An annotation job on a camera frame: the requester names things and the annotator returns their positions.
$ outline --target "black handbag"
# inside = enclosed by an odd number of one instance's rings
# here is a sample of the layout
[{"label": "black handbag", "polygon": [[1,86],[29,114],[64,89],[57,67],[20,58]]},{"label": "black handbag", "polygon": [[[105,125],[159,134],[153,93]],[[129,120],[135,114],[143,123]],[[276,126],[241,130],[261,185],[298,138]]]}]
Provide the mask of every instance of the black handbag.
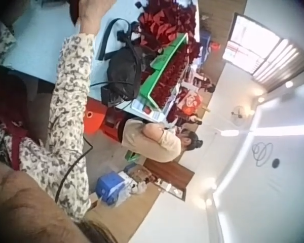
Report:
[{"label": "black handbag", "polygon": [[[128,24],[126,31],[118,31],[117,39],[125,43],[125,46],[117,51],[105,53],[110,32],[113,25],[119,21]],[[101,88],[102,103],[108,107],[124,101],[132,101],[137,98],[141,86],[141,74],[156,57],[152,50],[132,44],[131,36],[137,22],[129,23],[127,20],[117,18],[112,20],[103,36],[101,51],[98,60],[108,60],[107,69],[108,85]]]}]

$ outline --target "floor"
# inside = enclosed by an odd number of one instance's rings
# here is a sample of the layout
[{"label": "floor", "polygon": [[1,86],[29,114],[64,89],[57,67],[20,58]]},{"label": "floor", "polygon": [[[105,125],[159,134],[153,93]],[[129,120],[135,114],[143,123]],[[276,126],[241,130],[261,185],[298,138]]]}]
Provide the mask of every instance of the floor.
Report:
[{"label": "floor", "polygon": [[[49,104],[54,85],[44,81],[39,81],[35,85],[33,77],[24,76],[23,74],[19,74],[19,76],[22,76],[27,86],[28,110],[32,131],[45,143]],[[93,150],[86,156],[89,188],[90,193],[92,193],[100,176],[111,171],[119,172],[124,169],[128,164],[125,160],[127,150],[120,143],[108,138],[100,131],[95,135],[86,136],[86,138],[93,145]],[[84,151],[88,148],[89,146],[85,144]],[[145,158],[140,158],[138,163],[143,164],[144,161]]]}]

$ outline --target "green tray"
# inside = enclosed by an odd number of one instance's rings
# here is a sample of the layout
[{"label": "green tray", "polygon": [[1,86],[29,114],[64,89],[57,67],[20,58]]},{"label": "green tray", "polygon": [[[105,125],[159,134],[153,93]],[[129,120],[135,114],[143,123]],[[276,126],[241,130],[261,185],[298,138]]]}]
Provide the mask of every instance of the green tray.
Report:
[{"label": "green tray", "polygon": [[144,84],[140,88],[140,95],[146,98],[149,103],[155,107],[159,108],[156,102],[152,99],[151,92],[155,85],[157,84],[159,78],[161,77],[164,69],[167,67],[171,57],[176,53],[178,48],[182,44],[187,44],[188,35],[187,33],[181,33],[178,35],[177,39],[175,39],[170,46],[164,49],[162,55],[159,55],[154,61],[151,63],[151,67],[155,70],[153,74],[151,74]]}]

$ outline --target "blue container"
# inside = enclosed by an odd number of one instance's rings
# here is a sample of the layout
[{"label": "blue container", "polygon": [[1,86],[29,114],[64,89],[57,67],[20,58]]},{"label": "blue container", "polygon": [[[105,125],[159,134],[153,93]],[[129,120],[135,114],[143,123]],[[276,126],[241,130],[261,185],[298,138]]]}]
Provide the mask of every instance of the blue container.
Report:
[{"label": "blue container", "polygon": [[117,200],[119,192],[124,187],[124,179],[113,171],[98,179],[96,194],[102,201],[111,205]]}]

